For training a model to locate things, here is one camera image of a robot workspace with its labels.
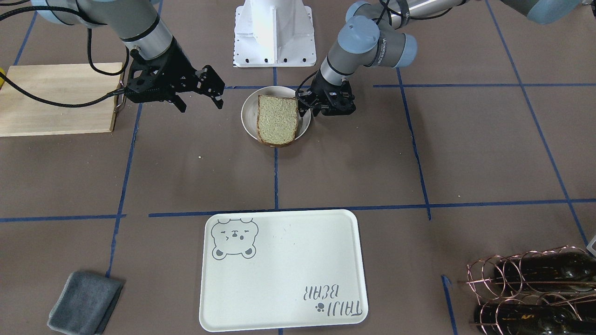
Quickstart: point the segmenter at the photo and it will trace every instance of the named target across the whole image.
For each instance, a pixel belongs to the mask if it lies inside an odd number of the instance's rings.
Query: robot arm
[[[301,116],[312,109],[326,116],[349,115],[356,110],[347,81],[360,66],[405,67],[416,57],[418,44],[399,29],[411,20],[425,20],[469,0],[380,0],[354,3],[347,11],[346,24],[331,47],[311,87],[296,91]],[[573,10],[582,0],[501,0],[504,4],[540,23],[552,23]]]
[[[196,92],[221,109],[224,82],[207,65],[197,71],[153,7],[155,0],[32,0],[33,5],[66,7],[82,17],[60,11],[40,11],[47,20],[92,29],[110,26],[131,51],[133,62],[125,95],[134,103],[168,101],[181,112],[186,104],[176,93]]]

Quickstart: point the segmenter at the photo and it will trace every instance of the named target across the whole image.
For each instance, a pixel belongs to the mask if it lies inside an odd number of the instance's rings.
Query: bread crust
[[[259,142],[261,142],[262,144],[268,145],[270,147],[276,147],[276,148],[287,147],[288,145],[292,144],[292,142],[294,142],[296,140],[296,133],[298,133],[298,105],[296,104],[296,123],[295,123],[295,127],[294,127],[294,136],[293,136],[294,139],[291,140],[290,142],[286,142],[286,143],[282,143],[282,144],[272,144],[272,143],[268,143],[268,142],[264,141],[260,134],[259,120],[260,120],[260,109],[261,109],[261,106],[260,106],[260,101],[261,101],[260,98],[261,97],[273,97],[273,98],[277,98],[277,99],[288,99],[288,100],[296,100],[296,98],[276,97],[274,95],[259,94],[259,98],[257,99],[257,101],[258,101],[257,137],[259,138]]]

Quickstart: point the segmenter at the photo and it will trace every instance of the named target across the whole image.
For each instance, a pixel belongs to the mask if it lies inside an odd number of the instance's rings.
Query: folded towel
[[[74,272],[49,313],[48,327],[68,335],[102,334],[116,307],[122,283]]]

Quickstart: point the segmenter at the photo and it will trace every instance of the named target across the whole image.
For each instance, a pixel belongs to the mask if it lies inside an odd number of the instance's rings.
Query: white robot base
[[[316,63],[312,10],[302,0],[246,0],[236,9],[235,24],[234,66]]]

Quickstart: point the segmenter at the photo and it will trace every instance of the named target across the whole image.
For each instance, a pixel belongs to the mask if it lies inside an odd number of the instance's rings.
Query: bear illustration
[[[213,258],[222,260],[227,255],[242,255],[252,258],[256,253],[254,240],[259,233],[259,227],[252,219],[230,219],[226,222],[218,220],[211,229],[211,236],[215,242]]]

